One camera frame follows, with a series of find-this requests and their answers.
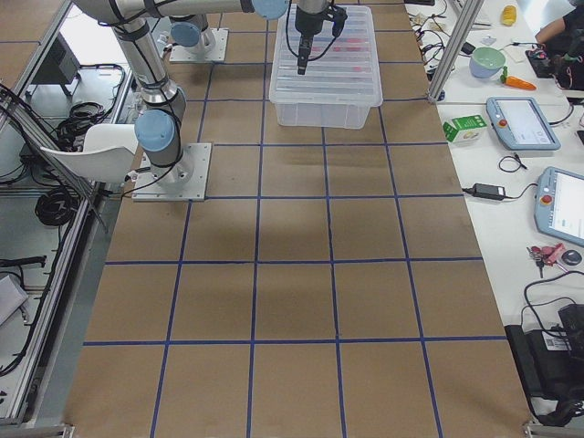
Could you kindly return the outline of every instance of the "yellow object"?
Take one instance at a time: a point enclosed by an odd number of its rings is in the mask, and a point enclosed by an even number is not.
[[[501,13],[501,23],[505,26],[512,26],[517,20],[517,10],[513,5],[508,5],[503,8]]]

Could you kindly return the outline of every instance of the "white plastic lid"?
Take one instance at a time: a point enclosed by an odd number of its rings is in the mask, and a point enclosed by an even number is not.
[[[286,16],[278,20],[270,101],[380,106],[383,93],[371,10],[367,6],[344,7],[349,17],[341,36],[323,58],[308,62],[305,76],[298,75],[297,59],[287,47]],[[300,35],[294,28],[295,17],[296,5],[292,5],[288,37],[297,52]],[[330,43],[331,28],[332,23],[327,21],[315,36],[311,57],[320,55]]]

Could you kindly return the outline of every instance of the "blue joint cap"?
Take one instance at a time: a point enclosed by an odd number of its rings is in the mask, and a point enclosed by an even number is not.
[[[160,152],[172,143],[176,127],[170,114],[150,109],[138,117],[134,132],[145,151]]]
[[[276,20],[288,10],[292,0],[252,0],[255,12],[266,20]]]
[[[188,21],[172,23],[172,39],[183,47],[194,47],[201,40],[201,29]]]

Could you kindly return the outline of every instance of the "person's arm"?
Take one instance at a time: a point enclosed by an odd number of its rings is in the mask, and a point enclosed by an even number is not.
[[[566,23],[564,22],[564,18],[558,18],[537,32],[536,41],[539,44],[544,44],[556,35],[561,34],[564,30],[566,30]]]

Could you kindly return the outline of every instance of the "bowl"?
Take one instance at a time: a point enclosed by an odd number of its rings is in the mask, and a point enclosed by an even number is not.
[[[505,65],[505,61],[505,55],[495,48],[476,48],[471,55],[471,73],[476,78],[490,78]]]

